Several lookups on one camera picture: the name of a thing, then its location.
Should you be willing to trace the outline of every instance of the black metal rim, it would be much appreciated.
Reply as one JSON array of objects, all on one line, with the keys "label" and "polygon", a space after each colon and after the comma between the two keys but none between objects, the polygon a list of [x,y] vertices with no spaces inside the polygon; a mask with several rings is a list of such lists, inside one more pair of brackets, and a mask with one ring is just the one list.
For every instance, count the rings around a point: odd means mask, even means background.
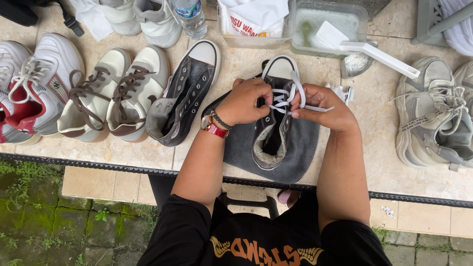
[{"label": "black metal rim", "polygon": [[[123,165],[115,165],[115,164],[104,164],[104,163],[95,163],[95,162],[78,161],[78,160],[65,160],[65,159],[56,159],[56,158],[48,158],[48,157],[4,153],[4,152],[0,152],[0,158],[8,159],[8,160],[33,161],[33,162],[46,163],[46,164],[115,170],[115,171],[160,175],[160,176],[175,176],[179,173],[179,172],[170,171],[170,170],[123,166]],[[235,177],[223,177],[223,182],[231,183],[231,184],[238,184],[238,185],[246,185],[246,186],[261,186],[261,187],[268,187],[268,188],[291,189],[291,190],[298,190],[298,191],[314,191],[315,190],[315,186],[309,186],[309,185],[297,185],[297,184],[287,185],[287,184],[281,184],[281,183],[276,183],[276,182],[271,182],[271,181],[242,179],[242,178],[235,178]],[[451,207],[473,209],[473,202],[471,201],[460,201],[460,200],[422,197],[422,196],[390,194],[390,193],[381,193],[381,192],[374,192],[374,191],[369,191],[369,198],[434,204],[434,205],[444,205],[444,206],[451,206]]]}]

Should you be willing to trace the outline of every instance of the red watch strap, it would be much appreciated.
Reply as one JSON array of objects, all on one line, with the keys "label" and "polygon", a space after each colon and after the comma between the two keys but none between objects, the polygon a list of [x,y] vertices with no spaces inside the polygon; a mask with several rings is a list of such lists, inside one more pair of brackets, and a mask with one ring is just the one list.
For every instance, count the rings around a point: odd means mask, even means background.
[{"label": "red watch strap", "polygon": [[226,138],[230,130],[219,129],[213,123],[209,123],[209,127],[207,128],[207,131],[221,138]]}]

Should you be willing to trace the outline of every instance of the bottle label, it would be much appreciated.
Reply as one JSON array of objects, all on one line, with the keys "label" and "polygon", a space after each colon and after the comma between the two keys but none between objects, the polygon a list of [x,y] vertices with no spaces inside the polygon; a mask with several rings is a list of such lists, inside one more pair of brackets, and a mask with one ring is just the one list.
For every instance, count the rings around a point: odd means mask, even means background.
[{"label": "bottle label", "polygon": [[198,0],[195,5],[189,7],[188,9],[183,9],[183,8],[178,8],[177,6],[174,6],[174,9],[183,18],[193,18],[197,16],[197,14],[201,11],[201,0]]}]

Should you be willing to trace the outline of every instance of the tiled table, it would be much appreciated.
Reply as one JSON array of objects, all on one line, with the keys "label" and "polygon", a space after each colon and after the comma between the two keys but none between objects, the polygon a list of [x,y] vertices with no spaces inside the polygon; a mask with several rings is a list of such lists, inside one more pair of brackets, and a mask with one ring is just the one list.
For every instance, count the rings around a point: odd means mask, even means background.
[{"label": "tiled table", "polygon": [[[442,57],[455,71],[459,66],[471,60],[461,56],[453,49],[419,44],[410,44],[410,38],[415,36],[417,3],[415,0],[393,0],[368,25],[368,39],[379,42],[381,50],[390,53],[398,59],[413,63],[415,60],[436,55]],[[221,51],[221,69],[218,81],[208,93],[204,102],[207,106],[230,89],[236,78],[254,75],[261,71],[261,62],[277,54],[289,54],[298,62],[301,81],[325,85],[342,84],[344,87],[355,88],[354,101],[349,107],[358,118],[363,134],[363,146],[368,188],[377,192],[374,197],[382,195],[411,195],[446,199],[443,204],[458,205],[455,201],[467,201],[473,207],[473,170],[461,169],[458,173],[451,172],[444,167],[410,168],[402,164],[395,152],[395,136],[397,134],[399,118],[394,102],[395,88],[400,74],[376,62],[367,72],[350,80],[342,80],[340,61],[335,59],[317,58],[292,54],[289,43],[285,43],[276,50],[235,49],[229,48],[216,31],[216,11],[204,5],[207,15],[209,31],[206,38],[218,44]],[[111,34],[107,38],[96,42],[85,26],[85,34],[76,37],[63,24],[61,9],[57,5],[39,9],[42,12],[40,22],[35,27],[22,27],[0,18],[0,39],[12,39],[34,48],[35,43],[47,32],[58,32],[68,37],[81,52],[88,75],[97,60],[109,49],[121,47],[131,51],[134,55],[147,45],[143,34],[137,36],[121,36]],[[184,32],[175,46],[166,49],[171,60],[172,68],[186,51],[192,40]],[[195,119],[187,139],[175,148],[160,145],[157,141],[148,138],[141,143],[127,143],[111,135],[100,143],[84,143],[73,139],[43,138],[35,145],[21,147],[10,144],[0,145],[0,152],[5,156],[23,158],[55,158],[61,160],[76,160],[100,164],[109,164],[136,168],[161,169],[165,171],[179,171],[184,158],[199,130],[199,120]],[[307,173],[297,182],[301,186],[317,184],[317,174],[322,164],[325,144],[329,130],[321,128],[320,137],[314,159]],[[224,164],[224,175],[233,180],[253,180],[265,182],[265,186],[275,187],[269,180]]]}]

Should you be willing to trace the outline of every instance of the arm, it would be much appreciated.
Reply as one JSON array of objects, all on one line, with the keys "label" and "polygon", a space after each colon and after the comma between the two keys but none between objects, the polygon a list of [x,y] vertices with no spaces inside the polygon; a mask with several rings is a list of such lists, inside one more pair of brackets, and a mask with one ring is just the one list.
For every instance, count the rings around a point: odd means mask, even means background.
[{"label": "arm", "polygon": [[[259,97],[264,97],[267,103],[272,102],[271,86],[261,78],[237,79],[232,92],[215,109],[215,113],[229,126],[254,122],[269,114],[267,105],[256,107]],[[218,123],[216,126],[225,129]],[[199,130],[171,194],[198,202],[212,214],[215,197],[222,187],[224,147],[225,139]]]},{"label": "arm", "polygon": [[320,231],[336,220],[352,220],[369,226],[368,186],[358,122],[331,89],[311,84],[304,84],[303,88],[306,104],[335,107],[325,113],[297,109],[299,93],[291,102],[294,118],[312,120],[331,129],[317,182]]}]

